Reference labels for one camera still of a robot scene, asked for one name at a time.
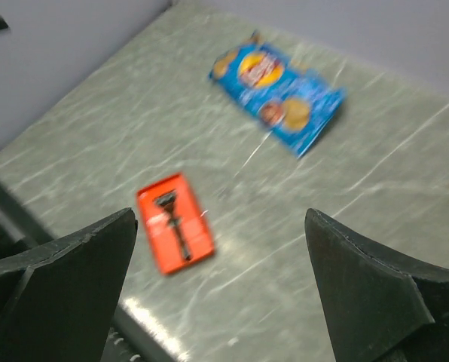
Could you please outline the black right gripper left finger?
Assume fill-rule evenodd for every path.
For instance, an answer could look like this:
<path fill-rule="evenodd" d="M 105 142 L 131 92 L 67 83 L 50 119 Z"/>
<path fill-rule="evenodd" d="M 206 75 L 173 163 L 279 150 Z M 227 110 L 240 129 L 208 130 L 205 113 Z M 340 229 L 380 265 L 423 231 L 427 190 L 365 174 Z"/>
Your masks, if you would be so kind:
<path fill-rule="evenodd" d="M 136 234 L 125 208 L 0 259 L 0 361 L 99 361 Z"/>

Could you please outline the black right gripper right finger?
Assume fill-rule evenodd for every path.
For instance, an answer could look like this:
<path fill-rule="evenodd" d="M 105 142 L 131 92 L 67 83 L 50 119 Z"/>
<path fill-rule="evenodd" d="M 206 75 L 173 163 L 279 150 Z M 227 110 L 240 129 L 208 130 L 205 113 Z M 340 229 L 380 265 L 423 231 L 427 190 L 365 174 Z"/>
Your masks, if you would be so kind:
<path fill-rule="evenodd" d="M 449 361 L 449 269 L 308 209 L 304 230 L 337 361 Z"/>

